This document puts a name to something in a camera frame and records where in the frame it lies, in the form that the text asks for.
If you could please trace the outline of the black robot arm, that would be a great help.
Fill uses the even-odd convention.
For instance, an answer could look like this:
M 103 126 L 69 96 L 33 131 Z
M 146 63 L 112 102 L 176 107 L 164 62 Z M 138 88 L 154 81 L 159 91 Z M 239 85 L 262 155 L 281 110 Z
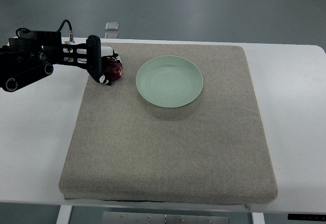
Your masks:
M 1 47 L 1 88 L 15 92 L 52 75 L 54 65 L 85 69 L 99 82 L 103 76 L 100 38 L 90 35 L 85 43 L 63 43 L 60 30 L 18 28 L 8 45 Z

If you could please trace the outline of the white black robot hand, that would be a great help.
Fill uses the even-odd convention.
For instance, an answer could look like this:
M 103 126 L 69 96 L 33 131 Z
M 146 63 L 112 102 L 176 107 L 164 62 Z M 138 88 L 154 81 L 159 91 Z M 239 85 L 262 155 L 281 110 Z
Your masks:
M 99 82 L 111 86 L 122 77 L 123 65 L 118 53 L 110 46 L 101 46 L 102 74 Z

